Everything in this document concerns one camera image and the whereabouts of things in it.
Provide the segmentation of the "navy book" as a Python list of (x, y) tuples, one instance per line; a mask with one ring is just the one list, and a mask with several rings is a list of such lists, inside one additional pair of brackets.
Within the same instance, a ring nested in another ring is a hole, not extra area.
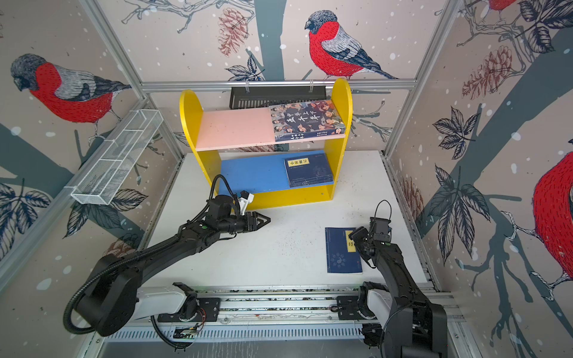
[(325, 228), (327, 272), (362, 274), (362, 259), (350, 234), (354, 228)]
[(284, 160), (290, 188), (330, 183), (334, 179), (328, 158), (319, 152)]

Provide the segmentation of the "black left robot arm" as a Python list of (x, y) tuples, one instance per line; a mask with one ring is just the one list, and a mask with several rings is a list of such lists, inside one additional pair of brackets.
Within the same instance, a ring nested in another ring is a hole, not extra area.
[(138, 291), (146, 281), (214, 243), (258, 231), (270, 222), (270, 217), (256, 211), (241, 213), (232, 196), (208, 199), (201, 211), (168, 240), (124, 257), (102, 257), (66, 305), (64, 328), (75, 335), (97, 332), (107, 337), (116, 333), (142, 307)]

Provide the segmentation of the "colourful portrait cover book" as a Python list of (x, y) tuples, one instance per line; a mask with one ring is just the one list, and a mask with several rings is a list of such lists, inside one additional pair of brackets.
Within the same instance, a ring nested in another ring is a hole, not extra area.
[(331, 100), (269, 106), (276, 142), (332, 137), (346, 132)]

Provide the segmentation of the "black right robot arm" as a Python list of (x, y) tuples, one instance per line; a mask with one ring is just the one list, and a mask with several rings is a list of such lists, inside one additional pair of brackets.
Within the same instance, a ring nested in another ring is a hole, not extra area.
[(360, 286), (358, 313), (377, 319), (381, 329), (367, 334), (382, 357), (447, 357), (448, 317), (419, 289), (397, 244), (391, 242), (390, 219), (371, 217), (368, 228), (349, 234), (357, 253), (383, 276), (383, 283)]

